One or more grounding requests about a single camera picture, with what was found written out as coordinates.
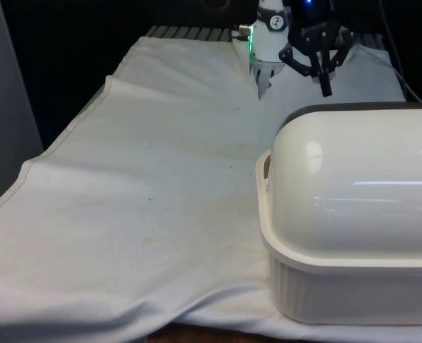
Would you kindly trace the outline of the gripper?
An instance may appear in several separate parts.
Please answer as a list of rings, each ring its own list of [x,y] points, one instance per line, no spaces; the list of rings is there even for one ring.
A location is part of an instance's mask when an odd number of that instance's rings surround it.
[[[334,14],[330,0],[293,0],[289,1],[290,23],[288,42],[278,53],[279,59],[304,77],[318,79],[323,96],[331,96],[330,74],[340,67],[354,43],[354,33],[341,26]],[[321,63],[317,52],[320,45],[305,32],[319,30],[321,34]],[[306,56],[310,64],[302,64],[295,59],[296,49]]]

